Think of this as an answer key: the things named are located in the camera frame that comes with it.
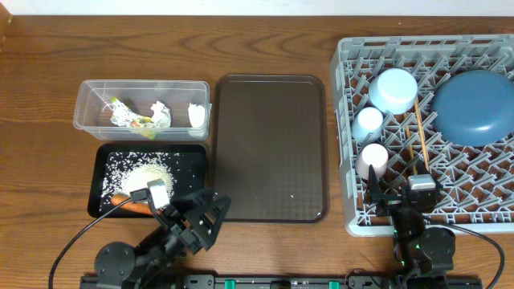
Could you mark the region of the orange carrot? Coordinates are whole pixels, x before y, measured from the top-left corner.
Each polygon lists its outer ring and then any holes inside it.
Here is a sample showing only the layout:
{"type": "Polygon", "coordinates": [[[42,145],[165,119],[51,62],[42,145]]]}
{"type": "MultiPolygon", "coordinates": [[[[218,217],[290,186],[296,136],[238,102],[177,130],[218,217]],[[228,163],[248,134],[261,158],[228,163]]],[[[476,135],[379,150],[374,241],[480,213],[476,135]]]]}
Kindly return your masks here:
{"type": "MultiPolygon", "coordinates": [[[[123,201],[126,201],[127,199],[128,199],[128,197],[125,195],[116,194],[111,197],[111,203],[114,206],[118,206],[120,203],[122,203],[123,201]]],[[[122,209],[131,211],[134,213],[138,213],[138,214],[145,214],[145,215],[152,214],[150,211],[149,205],[145,204],[145,203],[134,203],[134,202],[130,201],[130,202],[126,203],[125,205],[123,205],[122,209]]]]}

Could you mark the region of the light blue rice bowl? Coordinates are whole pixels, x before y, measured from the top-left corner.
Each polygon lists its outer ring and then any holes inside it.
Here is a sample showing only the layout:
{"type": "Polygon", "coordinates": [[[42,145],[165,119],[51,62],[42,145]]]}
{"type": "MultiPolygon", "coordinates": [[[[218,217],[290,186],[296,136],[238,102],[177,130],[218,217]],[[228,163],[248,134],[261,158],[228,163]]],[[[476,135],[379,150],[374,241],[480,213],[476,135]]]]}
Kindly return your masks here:
{"type": "Polygon", "coordinates": [[[393,115],[409,111],[418,93],[416,79],[406,70],[390,68],[378,75],[369,85],[371,104],[393,115]]]}

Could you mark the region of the white paper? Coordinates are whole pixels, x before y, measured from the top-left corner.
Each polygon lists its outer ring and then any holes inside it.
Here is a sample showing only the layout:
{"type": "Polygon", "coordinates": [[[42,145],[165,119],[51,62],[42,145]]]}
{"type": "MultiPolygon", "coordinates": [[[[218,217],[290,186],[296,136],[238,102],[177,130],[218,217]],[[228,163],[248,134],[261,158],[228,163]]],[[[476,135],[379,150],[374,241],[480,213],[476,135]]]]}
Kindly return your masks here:
{"type": "Polygon", "coordinates": [[[188,115],[192,128],[201,128],[206,118],[206,109],[201,104],[190,104],[188,115]]]}
{"type": "Polygon", "coordinates": [[[156,128],[169,128],[171,125],[170,110],[160,101],[154,103],[151,107],[153,116],[152,122],[156,128]]]}

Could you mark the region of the foil snack wrapper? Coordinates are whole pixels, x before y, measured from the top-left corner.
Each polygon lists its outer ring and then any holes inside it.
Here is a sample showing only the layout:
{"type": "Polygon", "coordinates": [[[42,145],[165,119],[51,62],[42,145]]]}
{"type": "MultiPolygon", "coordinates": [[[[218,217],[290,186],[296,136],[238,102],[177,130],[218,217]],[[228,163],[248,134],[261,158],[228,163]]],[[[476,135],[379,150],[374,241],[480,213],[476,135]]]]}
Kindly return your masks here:
{"type": "Polygon", "coordinates": [[[112,116],[110,121],[113,124],[119,127],[132,128],[132,132],[140,134],[149,140],[155,139],[156,133],[150,130],[150,128],[155,127],[151,117],[136,114],[116,97],[112,98],[111,105],[112,116]]]}

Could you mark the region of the pink cup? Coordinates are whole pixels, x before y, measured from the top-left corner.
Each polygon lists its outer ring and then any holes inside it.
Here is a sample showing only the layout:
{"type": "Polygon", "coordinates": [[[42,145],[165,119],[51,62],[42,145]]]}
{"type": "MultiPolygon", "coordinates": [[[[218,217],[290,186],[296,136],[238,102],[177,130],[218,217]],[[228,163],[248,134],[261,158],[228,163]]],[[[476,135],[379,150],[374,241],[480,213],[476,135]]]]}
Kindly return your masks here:
{"type": "Polygon", "coordinates": [[[381,144],[366,145],[359,155],[355,163],[357,175],[364,179],[369,179],[369,167],[372,165],[377,177],[383,177],[386,173],[389,155],[384,146],[381,144]]]}

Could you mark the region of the wooden chopstick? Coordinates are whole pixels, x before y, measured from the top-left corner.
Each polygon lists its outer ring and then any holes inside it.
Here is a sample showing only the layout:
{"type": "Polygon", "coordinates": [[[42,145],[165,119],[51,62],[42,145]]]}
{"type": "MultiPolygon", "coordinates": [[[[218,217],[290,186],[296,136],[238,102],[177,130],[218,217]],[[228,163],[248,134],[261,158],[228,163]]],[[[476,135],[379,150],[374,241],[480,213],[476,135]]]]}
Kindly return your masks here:
{"type": "MultiPolygon", "coordinates": [[[[407,118],[408,118],[407,112],[404,112],[403,116],[404,116],[404,119],[407,120],[407,118]]],[[[407,138],[410,138],[410,127],[409,127],[409,125],[406,126],[406,136],[407,136],[407,138]]],[[[416,159],[414,157],[414,150],[413,150],[412,144],[409,144],[409,154],[410,154],[410,159],[412,161],[416,161],[416,159]]],[[[416,168],[416,164],[414,164],[412,166],[412,174],[413,175],[417,175],[418,174],[418,171],[417,171],[417,168],[416,168]]]]}
{"type": "Polygon", "coordinates": [[[428,172],[430,172],[429,157],[428,157],[428,153],[427,153],[427,149],[426,149],[426,138],[425,138],[424,129],[422,126],[422,117],[421,117],[421,112],[419,109],[419,103],[418,103],[417,97],[414,100],[414,112],[415,112],[416,120],[417,120],[417,124],[418,124],[418,134],[419,134],[420,141],[421,141],[424,165],[425,165],[426,170],[428,172]]]}

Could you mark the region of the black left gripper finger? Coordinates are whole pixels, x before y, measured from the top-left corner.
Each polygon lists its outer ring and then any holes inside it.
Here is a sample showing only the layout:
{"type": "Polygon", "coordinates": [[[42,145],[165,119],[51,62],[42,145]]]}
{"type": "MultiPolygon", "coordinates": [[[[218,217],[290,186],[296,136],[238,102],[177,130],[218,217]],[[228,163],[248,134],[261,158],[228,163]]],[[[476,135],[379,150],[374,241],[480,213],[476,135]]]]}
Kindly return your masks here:
{"type": "Polygon", "coordinates": [[[190,210],[209,205],[214,198],[212,188],[200,189],[193,193],[174,198],[171,202],[171,215],[184,214],[190,210]]]}
{"type": "Polygon", "coordinates": [[[215,244],[230,204],[229,197],[221,197],[186,212],[190,230],[205,250],[209,250],[215,244]]]}

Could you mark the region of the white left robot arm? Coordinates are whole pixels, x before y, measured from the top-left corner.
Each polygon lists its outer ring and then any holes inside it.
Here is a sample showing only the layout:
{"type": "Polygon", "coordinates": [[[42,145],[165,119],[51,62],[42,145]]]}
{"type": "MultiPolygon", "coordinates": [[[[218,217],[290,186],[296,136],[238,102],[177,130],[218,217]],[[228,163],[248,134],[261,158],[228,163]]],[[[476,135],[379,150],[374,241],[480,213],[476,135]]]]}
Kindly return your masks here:
{"type": "Polygon", "coordinates": [[[96,277],[82,288],[178,288],[173,275],[177,258],[209,250],[216,242],[226,214],[229,197],[214,197],[202,189],[171,201],[157,215],[160,226],[137,246],[112,242],[95,260],[96,277]]]}

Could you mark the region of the dark blue plate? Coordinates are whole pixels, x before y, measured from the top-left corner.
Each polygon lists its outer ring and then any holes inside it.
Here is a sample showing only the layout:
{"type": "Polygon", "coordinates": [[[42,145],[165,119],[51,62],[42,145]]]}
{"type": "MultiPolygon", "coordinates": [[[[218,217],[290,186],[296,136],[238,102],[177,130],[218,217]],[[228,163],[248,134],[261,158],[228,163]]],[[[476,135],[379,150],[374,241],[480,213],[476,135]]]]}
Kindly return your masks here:
{"type": "Polygon", "coordinates": [[[484,146],[513,132],[513,82],[476,70],[451,77],[434,94],[434,130],[462,146],[484,146]]]}

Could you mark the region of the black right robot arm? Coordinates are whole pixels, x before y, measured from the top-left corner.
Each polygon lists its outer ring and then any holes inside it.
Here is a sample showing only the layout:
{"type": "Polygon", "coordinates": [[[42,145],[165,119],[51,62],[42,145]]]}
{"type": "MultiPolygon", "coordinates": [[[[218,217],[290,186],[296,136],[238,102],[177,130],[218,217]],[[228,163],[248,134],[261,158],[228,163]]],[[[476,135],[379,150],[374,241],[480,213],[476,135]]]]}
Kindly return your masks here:
{"type": "Polygon", "coordinates": [[[401,270],[381,277],[356,269],[342,279],[189,275],[182,278],[182,286],[185,289],[448,288],[446,273],[454,268],[455,234],[446,227],[427,227],[423,214],[434,207],[441,184],[424,165],[419,165],[399,193],[386,194],[379,188],[378,167],[371,164],[363,167],[368,170],[364,203],[374,205],[378,216],[392,218],[394,257],[402,263],[401,270]]]}

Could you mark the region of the light blue cup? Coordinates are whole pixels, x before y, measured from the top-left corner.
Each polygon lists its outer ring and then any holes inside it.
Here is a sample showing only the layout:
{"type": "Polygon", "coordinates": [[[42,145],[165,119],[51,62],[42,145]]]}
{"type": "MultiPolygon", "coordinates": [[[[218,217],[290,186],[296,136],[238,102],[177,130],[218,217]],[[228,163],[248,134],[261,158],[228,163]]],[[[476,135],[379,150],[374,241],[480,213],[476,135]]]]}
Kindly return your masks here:
{"type": "Polygon", "coordinates": [[[359,143],[376,141],[381,134],[383,115],[374,107],[363,108],[351,124],[353,139],[359,143]]]}

